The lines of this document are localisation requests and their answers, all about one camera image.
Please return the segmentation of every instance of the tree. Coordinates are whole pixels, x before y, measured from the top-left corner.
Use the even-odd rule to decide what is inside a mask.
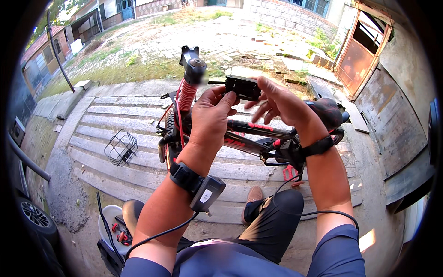
[[[50,11],[50,20],[52,25],[69,25],[68,20],[60,21],[58,18],[61,11],[70,12],[74,8],[81,8],[87,2],[91,0],[53,0],[49,6]],[[44,32],[46,32],[46,27],[48,25],[47,22],[47,10],[45,10],[40,18],[40,21],[37,23],[37,26],[34,28],[34,32],[31,35],[29,42],[26,46],[26,49],[30,47],[34,41],[41,36]]]

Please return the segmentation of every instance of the white bucket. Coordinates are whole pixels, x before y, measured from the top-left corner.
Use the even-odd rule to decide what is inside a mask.
[[[122,244],[121,242],[118,242],[117,235],[120,234],[119,232],[113,233],[111,228],[114,226],[115,223],[118,223],[115,220],[116,216],[120,216],[120,218],[123,218],[121,213],[121,207],[116,205],[108,205],[103,208],[103,216],[106,219],[106,222],[109,226],[109,231],[111,231],[112,239],[114,241],[115,248],[117,248],[118,253],[122,255],[126,255],[129,248],[131,248],[131,245],[126,246]],[[101,219],[101,216],[98,216],[98,231],[100,232],[101,239],[105,241],[105,243],[109,246],[109,248],[114,251],[112,248],[111,242],[109,241],[108,233],[106,233],[105,225],[103,223],[103,220]]]

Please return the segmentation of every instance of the red suspension spring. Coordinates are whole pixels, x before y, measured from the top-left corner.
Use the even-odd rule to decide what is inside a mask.
[[[189,85],[185,80],[182,80],[182,82],[183,84],[177,102],[179,103],[180,110],[186,112],[191,109],[197,89]]]

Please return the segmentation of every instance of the sleeve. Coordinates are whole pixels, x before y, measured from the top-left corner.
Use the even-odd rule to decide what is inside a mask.
[[[317,245],[307,277],[365,276],[365,260],[357,243],[358,232],[351,224],[335,227]]]
[[[120,277],[171,277],[171,273],[163,266],[143,258],[129,258],[123,268]]]

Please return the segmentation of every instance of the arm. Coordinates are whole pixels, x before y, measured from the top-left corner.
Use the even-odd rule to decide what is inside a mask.
[[[286,88],[260,76],[258,86],[262,89],[260,100],[267,100],[254,114],[256,122],[266,111],[264,123],[280,116],[282,121],[294,126],[300,136],[302,147],[307,147],[317,140],[328,136],[326,127],[308,105]],[[245,108],[251,108],[255,102],[249,102]],[[319,211],[335,210],[353,215],[351,195],[346,169],[335,147],[331,147],[322,155],[306,158],[309,185],[315,205]],[[317,244],[323,236],[337,226],[354,224],[352,220],[338,214],[319,214],[317,217]]]
[[[235,93],[226,94],[222,98],[221,93],[224,91],[224,86],[211,88],[195,103],[190,139],[176,160],[203,177],[208,175],[212,161],[223,145],[227,116],[236,113],[236,110],[231,109],[236,102]],[[194,213],[189,207],[191,201],[189,193],[177,186],[168,173],[141,211],[133,244],[188,220]],[[130,257],[153,261],[172,273],[177,245],[186,227],[140,245],[131,252]]]

